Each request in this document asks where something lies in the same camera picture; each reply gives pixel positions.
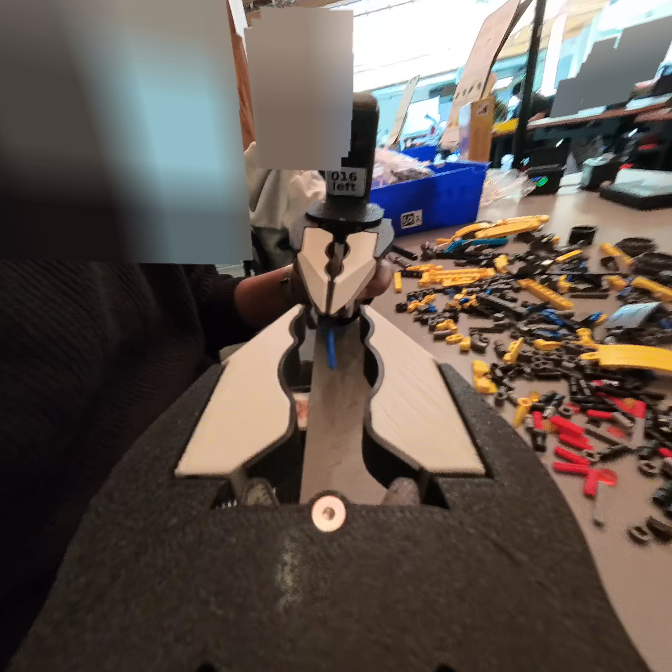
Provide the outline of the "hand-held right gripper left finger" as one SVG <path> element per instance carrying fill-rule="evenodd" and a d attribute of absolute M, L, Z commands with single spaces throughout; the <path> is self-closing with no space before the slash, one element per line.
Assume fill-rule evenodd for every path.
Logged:
<path fill-rule="evenodd" d="M 265 479 L 298 497 L 304 448 L 291 385 L 300 372 L 305 311 L 290 308 L 240 346 L 222 372 L 175 468 L 177 478 Z"/>

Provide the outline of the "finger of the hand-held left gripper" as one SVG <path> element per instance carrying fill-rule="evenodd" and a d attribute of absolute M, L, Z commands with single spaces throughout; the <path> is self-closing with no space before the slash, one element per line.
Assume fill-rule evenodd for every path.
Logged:
<path fill-rule="evenodd" d="M 308 298 L 320 315 L 328 315 L 331 308 L 333 279 L 329 274 L 331 257 L 328 252 L 332 243 L 330 232 L 306 228 L 297 255 L 298 271 Z"/>
<path fill-rule="evenodd" d="M 333 281 L 331 314 L 336 315 L 349 306 L 367 286 L 376 270 L 375 258 L 378 233 L 361 231 L 348 235 L 348 246 L 341 271 Z"/>

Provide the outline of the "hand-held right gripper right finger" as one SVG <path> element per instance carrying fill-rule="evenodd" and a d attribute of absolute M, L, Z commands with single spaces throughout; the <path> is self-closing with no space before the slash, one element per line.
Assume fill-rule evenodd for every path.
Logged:
<path fill-rule="evenodd" d="M 365 402 L 362 456 L 385 488 L 399 478 L 420 496 L 444 477 L 484 478 L 479 453 L 441 364 L 372 307 L 361 310 Z"/>

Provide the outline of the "person's left forearm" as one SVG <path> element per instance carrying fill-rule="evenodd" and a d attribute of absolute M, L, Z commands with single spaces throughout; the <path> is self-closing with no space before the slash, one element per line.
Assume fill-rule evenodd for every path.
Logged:
<path fill-rule="evenodd" d="M 248 327 L 258 331 L 286 312 L 284 278 L 285 269 L 278 269 L 245 278 L 237 284 L 234 306 Z"/>

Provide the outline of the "clear plastic bags in bin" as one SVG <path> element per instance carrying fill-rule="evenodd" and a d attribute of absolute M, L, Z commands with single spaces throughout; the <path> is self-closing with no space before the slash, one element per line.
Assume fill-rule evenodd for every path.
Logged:
<path fill-rule="evenodd" d="M 426 162 L 397 151 L 377 147 L 374 155 L 372 189 L 380 189 L 397 183 L 424 180 L 434 176 Z"/>

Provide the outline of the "tan cardboard sheet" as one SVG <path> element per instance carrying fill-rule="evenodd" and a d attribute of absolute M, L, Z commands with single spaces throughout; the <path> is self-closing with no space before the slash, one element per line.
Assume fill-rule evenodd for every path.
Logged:
<path fill-rule="evenodd" d="M 467 104 L 489 96 L 492 65 L 525 9 L 520 1 L 508 1 L 490 14 L 476 37 L 454 93 L 448 124 L 440 140 L 440 149 L 455 151 L 459 144 L 459 114 Z"/>
<path fill-rule="evenodd" d="M 394 118 L 394 123 L 388 134 L 385 147 L 394 150 L 399 146 L 401 134 L 407 120 L 408 109 L 413 100 L 417 83 L 420 80 L 420 75 L 416 75 L 408 80 L 407 85 L 401 95 L 400 102 L 397 108 L 397 113 Z"/>

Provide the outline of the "grey jacket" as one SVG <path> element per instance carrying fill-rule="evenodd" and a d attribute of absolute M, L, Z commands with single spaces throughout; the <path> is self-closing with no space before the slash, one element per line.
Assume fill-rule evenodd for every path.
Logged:
<path fill-rule="evenodd" d="M 307 207 L 326 195 L 326 184 L 317 171 L 263 169 L 257 144 L 245 150 L 248 209 L 253 229 L 288 229 Z"/>

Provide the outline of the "blue plastic bin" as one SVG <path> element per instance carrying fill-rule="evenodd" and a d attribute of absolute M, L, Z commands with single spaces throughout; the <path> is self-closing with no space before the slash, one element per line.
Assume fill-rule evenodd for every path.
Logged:
<path fill-rule="evenodd" d="M 435 165 L 432 176 L 372 189 L 370 199 L 382 207 L 397 238 L 472 224 L 489 167 L 471 161 Z"/>

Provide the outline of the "clear plastic bag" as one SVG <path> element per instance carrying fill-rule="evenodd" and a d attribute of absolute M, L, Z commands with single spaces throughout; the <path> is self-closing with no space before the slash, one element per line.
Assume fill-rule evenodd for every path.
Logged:
<path fill-rule="evenodd" d="M 487 169 L 479 206 L 485 208 L 502 200 L 519 202 L 536 188 L 525 171 L 518 169 Z"/>

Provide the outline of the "black pole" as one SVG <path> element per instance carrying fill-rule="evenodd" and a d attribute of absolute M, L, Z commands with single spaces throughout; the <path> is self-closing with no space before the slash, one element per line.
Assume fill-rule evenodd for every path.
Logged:
<path fill-rule="evenodd" d="M 513 161 L 511 168 L 515 170 L 519 170 L 521 167 L 525 147 L 525 137 L 527 134 L 527 125 L 531 118 L 533 80 L 538 62 L 538 53 L 542 38 L 545 11 L 546 1 L 535 1 L 530 45 L 527 53 L 527 64 L 524 85 L 522 88 L 520 114 L 512 141 Z"/>

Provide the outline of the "black device with green light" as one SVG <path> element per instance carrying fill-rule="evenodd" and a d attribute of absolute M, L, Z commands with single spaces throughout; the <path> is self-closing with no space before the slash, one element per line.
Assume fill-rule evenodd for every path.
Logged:
<path fill-rule="evenodd" d="M 566 166 L 566 159 L 530 158 L 525 168 L 525 174 L 532 186 L 532 190 L 528 196 L 556 194 L 560 188 L 560 182 L 565 175 Z"/>

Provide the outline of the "large yellow curved panel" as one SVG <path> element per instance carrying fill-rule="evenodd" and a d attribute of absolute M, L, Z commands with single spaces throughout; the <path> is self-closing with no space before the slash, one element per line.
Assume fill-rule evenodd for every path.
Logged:
<path fill-rule="evenodd" d="M 585 362 L 607 368 L 650 370 L 671 374 L 671 350 L 643 345 L 606 344 L 580 355 Z"/>

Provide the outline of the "long wooden desk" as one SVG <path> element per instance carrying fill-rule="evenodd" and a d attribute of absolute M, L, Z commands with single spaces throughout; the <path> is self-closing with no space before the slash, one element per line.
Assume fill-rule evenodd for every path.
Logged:
<path fill-rule="evenodd" d="M 592 137 L 616 131 L 629 122 L 661 120 L 671 117 L 671 96 L 637 99 L 625 107 L 607 110 L 601 113 L 580 113 L 555 118 L 544 118 L 529 122 L 527 134 L 534 140 L 559 140 L 571 137 Z"/>

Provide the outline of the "blue grey toy panel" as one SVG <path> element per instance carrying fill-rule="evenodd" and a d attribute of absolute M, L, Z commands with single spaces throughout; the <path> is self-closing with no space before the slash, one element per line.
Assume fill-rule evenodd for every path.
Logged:
<path fill-rule="evenodd" d="M 661 307 L 661 302 L 626 304 L 604 322 L 606 329 L 638 329 Z"/>

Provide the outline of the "black flat case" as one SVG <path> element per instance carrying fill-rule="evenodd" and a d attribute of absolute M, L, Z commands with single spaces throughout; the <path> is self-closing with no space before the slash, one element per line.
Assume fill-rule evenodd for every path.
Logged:
<path fill-rule="evenodd" d="M 671 208 L 671 186 L 654 185 L 646 181 L 604 183 L 600 198 L 637 211 Z"/>

